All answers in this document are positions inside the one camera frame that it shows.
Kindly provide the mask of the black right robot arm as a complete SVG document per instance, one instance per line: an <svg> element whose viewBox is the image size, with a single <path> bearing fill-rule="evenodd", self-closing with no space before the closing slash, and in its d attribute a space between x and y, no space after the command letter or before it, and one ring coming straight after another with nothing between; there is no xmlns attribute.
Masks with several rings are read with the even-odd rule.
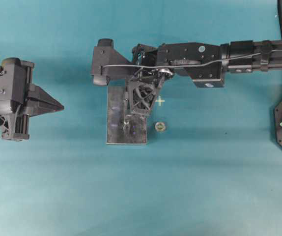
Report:
<svg viewBox="0 0 282 236"><path fill-rule="evenodd" d="M150 115L165 81L190 77L198 88L221 88L225 73L282 70L282 40L235 41L220 46L202 43L162 44L134 49L133 74L126 80L124 111Z"/></svg>

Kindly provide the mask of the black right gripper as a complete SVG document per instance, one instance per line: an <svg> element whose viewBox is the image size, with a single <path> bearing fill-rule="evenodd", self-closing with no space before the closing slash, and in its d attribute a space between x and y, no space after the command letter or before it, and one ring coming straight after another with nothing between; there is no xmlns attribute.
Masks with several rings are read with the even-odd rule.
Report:
<svg viewBox="0 0 282 236"><path fill-rule="evenodd" d="M155 48L148 45L138 44L132 49L132 64L144 66L157 66L157 56L159 52L166 54L171 52L171 49L162 44ZM139 81L138 79L129 80L126 88L128 92L129 108L132 114L140 116L149 116L155 105L156 99L165 82L165 75L157 77L157 70L141 69L140 72L135 72L136 77L154 76L149 83Z"/></svg>

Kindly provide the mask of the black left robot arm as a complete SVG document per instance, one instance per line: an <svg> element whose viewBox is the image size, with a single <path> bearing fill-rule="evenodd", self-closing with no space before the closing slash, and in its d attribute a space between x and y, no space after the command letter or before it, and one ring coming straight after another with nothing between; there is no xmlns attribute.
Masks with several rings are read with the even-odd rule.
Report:
<svg viewBox="0 0 282 236"><path fill-rule="evenodd" d="M29 139L29 118L64 110L64 106L32 83L34 63L6 58L0 66L0 131L10 141Z"/></svg>

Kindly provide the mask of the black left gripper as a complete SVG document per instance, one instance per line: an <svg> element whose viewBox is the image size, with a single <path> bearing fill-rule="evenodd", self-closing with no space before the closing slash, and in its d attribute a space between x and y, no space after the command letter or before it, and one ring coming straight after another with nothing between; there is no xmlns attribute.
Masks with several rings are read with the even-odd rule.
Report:
<svg viewBox="0 0 282 236"><path fill-rule="evenodd" d="M34 63L19 58L7 58L1 63L0 131L4 140L28 140L28 116L64 110L64 106L41 87L31 84L33 69Z"/></svg>

